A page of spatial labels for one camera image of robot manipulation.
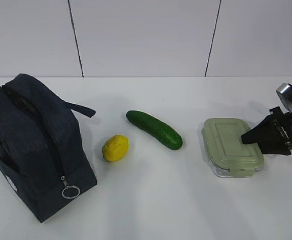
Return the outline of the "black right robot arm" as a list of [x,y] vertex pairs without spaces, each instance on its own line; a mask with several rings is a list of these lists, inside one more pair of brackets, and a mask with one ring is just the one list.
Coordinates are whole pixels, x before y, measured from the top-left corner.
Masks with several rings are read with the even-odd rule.
[[257,143],[263,154],[289,156],[292,154],[292,112],[283,113],[280,107],[269,110],[256,127],[244,133],[245,145]]

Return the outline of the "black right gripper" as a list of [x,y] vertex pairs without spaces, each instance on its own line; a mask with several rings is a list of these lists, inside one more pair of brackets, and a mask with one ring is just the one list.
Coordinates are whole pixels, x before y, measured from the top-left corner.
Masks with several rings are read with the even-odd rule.
[[[292,112],[283,113],[278,106],[269,111],[270,115],[241,136],[242,143],[258,143],[263,154],[289,156],[292,150]],[[284,141],[274,120],[279,125],[279,131],[284,134]]]

